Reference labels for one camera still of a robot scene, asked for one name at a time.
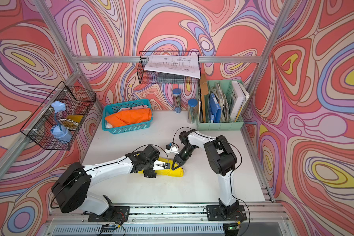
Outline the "yellow shorts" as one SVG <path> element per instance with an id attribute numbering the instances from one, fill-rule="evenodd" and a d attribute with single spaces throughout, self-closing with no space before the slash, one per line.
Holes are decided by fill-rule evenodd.
<path id="1" fill-rule="evenodd" d="M 158 159 L 159 161 L 165 162 L 165 163 L 169 163 L 170 165 L 172 165 L 173 160 L 168 160 L 167 158 L 163 158 L 160 157 Z M 176 170 L 171 170 L 171 168 L 169 169 L 163 169 L 163 170 L 156 170 L 155 174 L 157 176 L 169 176 L 169 177 L 183 177 L 184 176 L 184 170 L 183 168 L 178 168 Z"/>

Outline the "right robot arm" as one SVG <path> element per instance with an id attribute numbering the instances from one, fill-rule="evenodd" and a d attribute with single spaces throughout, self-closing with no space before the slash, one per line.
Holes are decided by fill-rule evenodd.
<path id="1" fill-rule="evenodd" d="M 200 148 L 206 153 L 206 157 L 212 171 L 218 176 L 219 199 L 217 205 L 207 205 L 204 213 L 208 221 L 234 220 L 241 224 L 247 220 L 247 215 L 242 200 L 234 196 L 233 172 L 238 161 L 231 144 L 223 136 L 209 137 L 199 133 L 195 129 L 183 131 L 179 134 L 179 140 L 184 145 L 182 150 L 175 155 L 171 169 L 182 167 L 192 156 L 194 150 Z"/>

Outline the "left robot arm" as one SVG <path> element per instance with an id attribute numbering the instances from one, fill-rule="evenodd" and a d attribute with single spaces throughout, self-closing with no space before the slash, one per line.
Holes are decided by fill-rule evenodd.
<path id="1" fill-rule="evenodd" d="M 105 180 L 117 176 L 143 172 L 147 178 L 155 178 L 157 170 L 170 169 L 169 160 L 160 161 L 160 151 L 154 145 L 144 145 L 144 150 L 136 149 L 118 159 L 83 166 L 79 162 L 71 164 L 52 186 L 53 203 L 62 213 L 77 209 L 104 215 L 111 207 L 110 199 L 105 195 L 91 192 L 91 188 Z"/>

